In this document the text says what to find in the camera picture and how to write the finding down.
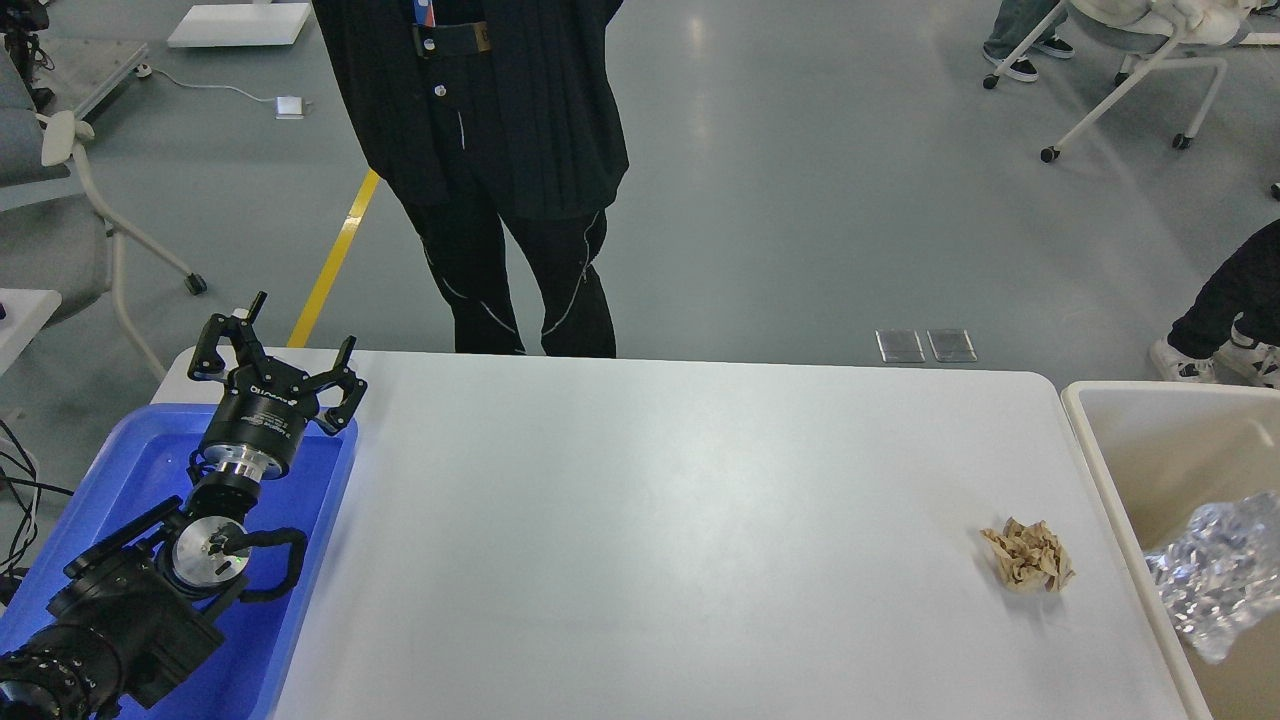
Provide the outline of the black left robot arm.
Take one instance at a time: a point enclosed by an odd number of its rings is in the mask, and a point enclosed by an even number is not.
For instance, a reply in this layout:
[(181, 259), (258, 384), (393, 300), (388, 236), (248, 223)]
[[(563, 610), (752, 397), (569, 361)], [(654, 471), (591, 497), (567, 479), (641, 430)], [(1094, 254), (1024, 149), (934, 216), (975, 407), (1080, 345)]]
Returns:
[(5, 719), (114, 719), (127, 696), (151, 708), (224, 643), (215, 621), (233, 603), (273, 602), (300, 583), (308, 534), (246, 519), (262, 484), (288, 475), (307, 427), (349, 428), (367, 384), (349, 365), (352, 336), (317, 374), (269, 355), (253, 329), (265, 300), (202, 328), (188, 375), (223, 395), (189, 456), (188, 496), (65, 565), (51, 621), (3, 656)]

